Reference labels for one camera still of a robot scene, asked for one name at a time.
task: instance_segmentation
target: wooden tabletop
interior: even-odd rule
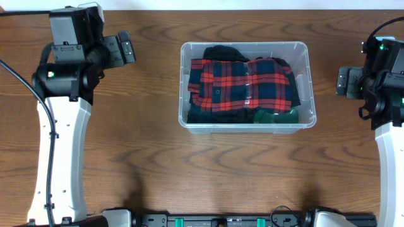
[[[85,141],[88,213],[128,206],[175,213],[269,213],[328,206],[379,214],[380,171],[360,100],[335,95],[340,66],[362,66],[361,41],[402,11],[106,11],[104,35],[128,30],[135,64],[105,71]],[[380,35],[404,39],[402,23]],[[184,42],[303,41],[317,124],[292,135],[192,135],[178,123]],[[0,18],[0,58],[31,80],[52,42],[48,17]],[[26,222],[39,118],[32,94],[0,69],[0,225]]]

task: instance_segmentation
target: robotic arm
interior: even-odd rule
[[[24,226],[377,226],[374,216],[344,216],[324,207],[310,209],[305,214],[287,211],[273,212],[270,216],[148,214],[140,218],[127,209],[105,210],[87,216],[83,197],[83,150],[93,91],[104,77],[105,69],[134,63],[136,58],[127,31],[119,32],[118,37],[102,35],[104,16],[96,3],[51,11],[49,19],[54,43],[42,52],[32,83],[54,119],[57,134],[53,153],[52,149],[49,151],[52,121],[48,121],[48,113],[39,104],[39,169],[28,223]],[[378,226],[383,227],[404,226],[404,183],[398,178],[404,175],[404,166],[400,163],[404,160],[404,43],[373,37],[380,28],[394,21],[398,20],[383,24],[363,43],[363,52],[367,54],[363,68],[340,68],[336,92],[348,98],[363,98],[365,105],[359,108],[359,116],[371,119],[372,129],[376,130],[381,160]],[[54,64],[47,63],[51,51]]]

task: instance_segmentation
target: plaid fabric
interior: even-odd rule
[[[292,94],[285,76],[288,70],[271,58],[247,63],[193,59],[190,102],[201,112],[242,108],[289,112]]]

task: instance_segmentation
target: white plastic bin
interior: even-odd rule
[[[228,45],[236,48],[249,59],[257,57],[279,57],[287,61],[296,78],[301,105],[298,124],[187,124],[189,103],[188,81],[191,59],[201,59],[207,47]],[[311,83],[309,52],[302,42],[234,42],[203,43],[188,42],[181,47],[181,70],[179,82],[179,123],[191,133],[207,134],[212,132],[272,132],[292,134],[300,129],[313,127],[317,121]]]

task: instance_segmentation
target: cable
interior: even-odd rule
[[[380,29],[382,29],[382,28],[385,27],[386,25],[389,25],[389,24],[394,23],[394,22],[397,22],[397,21],[403,21],[403,20],[404,20],[404,16],[399,17],[399,18],[395,18],[395,19],[392,19],[392,20],[389,20],[389,21],[387,21],[386,23],[380,25],[377,29],[375,29],[375,30],[369,35],[369,38],[367,38],[367,41],[366,41],[366,42],[369,43],[369,42],[371,41],[372,37],[373,37]]]
[[[50,123],[50,150],[49,150],[49,160],[48,160],[48,170],[47,170],[47,175],[46,175],[46,210],[48,214],[48,221],[49,221],[49,226],[54,227],[55,222],[53,219],[53,205],[51,202],[51,180],[52,180],[52,167],[53,167],[53,156],[54,156],[54,151],[55,151],[55,138],[56,138],[56,131],[55,131],[55,120],[53,119],[53,116],[51,114],[51,111],[49,110],[48,106],[45,104],[41,96],[37,93],[37,91],[32,88],[32,86],[24,79],[22,78],[16,71],[14,71],[11,67],[9,67],[5,62],[3,62],[0,59],[0,65],[4,67],[7,71],[9,71],[12,75],[14,75],[17,79],[19,79],[35,96],[35,98],[38,100],[38,102],[43,106],[46,115],[48,116],[49,123]]]
[[[42,15],[49,14],[49,10],[42,11],[10,11],[5,13],[0,13],[0,16],[16,16],[16,15]]]
[[[286,209],[288,209],[289,211],[292,211],[289,207],[287,207],[287,206],[278,206],[278,207],[276,207],[272,212],[271,212],[271,215],[270,215],[270,221],[272,222],[272,224],[273,225],[275,225],[276,227],[280,227],[278,224],[276,224],[274,221],[273,221],[273,219],[272,219],[272,217],[273,217],[273,213],[277,210],[277,209],[280,209],[280,208],[286,208]],[[298,227],[299,225],[300,225],[300,218],[299,217],[297,217],[296,215],[294,215],[294,214],[292,214],[293,216],[295,216],[295,218],[297,219],[297,224],[296,225],[294,225],[294,226],[291,226],[291,227]]]

